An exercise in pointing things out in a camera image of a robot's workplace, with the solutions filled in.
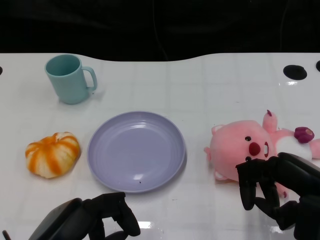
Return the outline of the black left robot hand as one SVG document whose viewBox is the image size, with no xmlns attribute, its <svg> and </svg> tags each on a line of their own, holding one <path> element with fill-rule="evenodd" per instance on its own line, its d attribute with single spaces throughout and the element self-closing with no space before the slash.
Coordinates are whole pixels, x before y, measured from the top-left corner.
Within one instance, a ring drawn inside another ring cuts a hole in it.
<svg viewBox="0 0 320 240">
<path fill-rule="evenodd" d="M 30 236 L 31 240 L 125 240 L 141 234 L 124 192 L 105 193 L 92 199 L 75 198 L 51 210 Z M 121 230 L 108 236 L 103 219 L 112 218 Z"/>
</svg>

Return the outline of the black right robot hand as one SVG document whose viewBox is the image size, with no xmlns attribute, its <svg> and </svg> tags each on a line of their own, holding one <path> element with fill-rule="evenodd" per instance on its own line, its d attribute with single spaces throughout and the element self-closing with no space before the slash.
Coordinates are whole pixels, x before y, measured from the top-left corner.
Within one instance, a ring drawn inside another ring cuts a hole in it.
<svg viewBox="0 0 320 240">
<path fill-rule="evenodd" d="M 320 238 L 320 169 L 293 154 L 251 159 L 236 166 L 242 205 L 257 206 L 281 230 L 294 229 L 297 240 Z M 280 205 L 276 184 L 294 191 L 299 201 Z"/>
</svg>

